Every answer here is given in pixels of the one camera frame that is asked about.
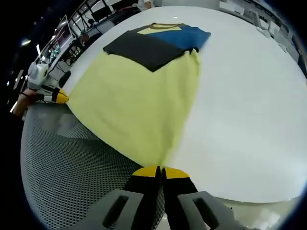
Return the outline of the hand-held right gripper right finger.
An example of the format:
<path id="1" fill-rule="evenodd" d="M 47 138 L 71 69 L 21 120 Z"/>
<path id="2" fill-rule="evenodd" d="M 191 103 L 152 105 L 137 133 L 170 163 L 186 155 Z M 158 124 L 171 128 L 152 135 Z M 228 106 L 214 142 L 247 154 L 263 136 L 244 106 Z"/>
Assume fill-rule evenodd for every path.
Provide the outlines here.
<path id="1" fill-rule="evenodd" d="M 198 191 L 182 170 L 162 170 L 165 212 L 172 230 L 236 230 L 233 211 L 206 191 Z"/>

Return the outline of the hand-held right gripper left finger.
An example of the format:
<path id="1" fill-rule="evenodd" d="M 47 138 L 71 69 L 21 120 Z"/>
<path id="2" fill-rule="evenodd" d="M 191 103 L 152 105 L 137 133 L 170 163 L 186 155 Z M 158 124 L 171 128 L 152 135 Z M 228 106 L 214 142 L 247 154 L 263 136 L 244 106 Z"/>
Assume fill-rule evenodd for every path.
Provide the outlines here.
<path id="1" fill-rule="evenodd" d="M 89 210 L 89 229 L 149 230 L 156 210 L 160 167 L 135 171 L 124 188 L 109 192 Z"/>

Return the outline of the person's left hand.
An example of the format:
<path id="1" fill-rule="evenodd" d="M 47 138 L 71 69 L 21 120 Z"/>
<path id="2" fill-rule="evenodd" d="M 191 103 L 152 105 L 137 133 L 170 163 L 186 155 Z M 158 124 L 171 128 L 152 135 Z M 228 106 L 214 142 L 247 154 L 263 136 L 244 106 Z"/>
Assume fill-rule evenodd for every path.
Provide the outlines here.
<path id="1" fill-rule="evenodd" d="M 37 95 L 37 91 L 25 89 L 19 94 L 16 106 L 14 107 L 12 113 L 16 116 L 22 117 L 26 109 L 38 100 Z"/>

